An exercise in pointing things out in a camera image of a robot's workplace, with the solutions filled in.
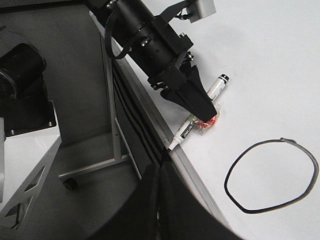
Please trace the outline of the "black robot base joint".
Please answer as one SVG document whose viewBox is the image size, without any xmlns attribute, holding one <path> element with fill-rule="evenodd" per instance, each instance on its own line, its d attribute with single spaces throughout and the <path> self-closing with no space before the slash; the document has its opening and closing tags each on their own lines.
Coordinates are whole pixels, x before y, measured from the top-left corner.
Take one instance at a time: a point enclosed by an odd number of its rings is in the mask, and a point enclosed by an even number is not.
<svg viewBox="0 0 320 240">
<path fill-rule="evenodd" d="M 20 43 L 0 58 L 0 117 L 6 137 L 57 125 L 43 72 L 46 60 L 32 45 Z"/>
</svg>

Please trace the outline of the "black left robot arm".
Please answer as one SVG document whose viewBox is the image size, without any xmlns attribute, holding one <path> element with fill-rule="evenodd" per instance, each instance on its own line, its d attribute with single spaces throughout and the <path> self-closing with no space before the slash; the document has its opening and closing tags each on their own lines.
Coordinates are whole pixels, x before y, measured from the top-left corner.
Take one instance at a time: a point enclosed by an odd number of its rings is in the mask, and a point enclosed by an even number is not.
<svg viewBox="0 0 320 240">
<path fill-rule="evenodd" d="M 104 27 L 106 54 L 112 60 L 129 55 L 148 76 L 161 96 L 201 120 L 208 121 L 216 109 L 207 96 L 198 69 L 187 60 L 192 46 L 178 36 L 169 22 L 191 2 L 184 0 L 154 16 L 140 0 L 87 0 L 85 5 Z M 94 240 L 152 240 L 155 237 L 159 171 L 149 162 L 133 194 Z"/>
</svg>

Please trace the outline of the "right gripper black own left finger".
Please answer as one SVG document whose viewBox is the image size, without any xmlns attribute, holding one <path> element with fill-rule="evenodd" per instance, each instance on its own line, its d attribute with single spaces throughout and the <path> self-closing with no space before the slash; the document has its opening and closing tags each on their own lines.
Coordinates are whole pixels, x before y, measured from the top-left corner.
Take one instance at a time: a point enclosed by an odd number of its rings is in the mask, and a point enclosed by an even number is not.
<svg viewBox="0 0 320 240">
<path fill-rule="evenodd" d="M 149 164 L 136 189 L 90 240 L 154 240 L 158 211 L 159 169 Z"/>
</svg>

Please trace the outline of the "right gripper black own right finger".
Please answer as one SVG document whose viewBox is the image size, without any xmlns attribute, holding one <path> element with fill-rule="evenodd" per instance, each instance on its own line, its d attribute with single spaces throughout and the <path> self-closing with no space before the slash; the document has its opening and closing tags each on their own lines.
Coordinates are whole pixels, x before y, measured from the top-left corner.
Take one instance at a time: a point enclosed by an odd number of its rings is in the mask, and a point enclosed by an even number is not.
<svg viewBox="0 0 320 240">
<path fill-rule="evenodd" d="M 240 240 L 192 194 L 172 161 L 159 168 L 157 208 L 162 240 Z"/>
</svg>

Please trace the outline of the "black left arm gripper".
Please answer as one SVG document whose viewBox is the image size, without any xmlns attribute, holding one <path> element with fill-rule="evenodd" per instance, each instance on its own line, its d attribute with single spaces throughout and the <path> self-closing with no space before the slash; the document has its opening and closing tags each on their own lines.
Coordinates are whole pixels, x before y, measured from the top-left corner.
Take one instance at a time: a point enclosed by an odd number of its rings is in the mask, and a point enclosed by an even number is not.
<svg viewBox="0 0 320 240">
<path fill-rule="evenodd" d="M 172 19 L 164 15 L 130 18 L 133 44 L 129 56 L 153 88 L 163 88 L 160 95 L 165 100 L 186 108 L 201 121 L 209 121 L 217 110 L 202 85 L 199 70 L 196 65 L 182 65 L 193 43 L 187 36 L 178 36 L 170 26 Z"/>
</svg>

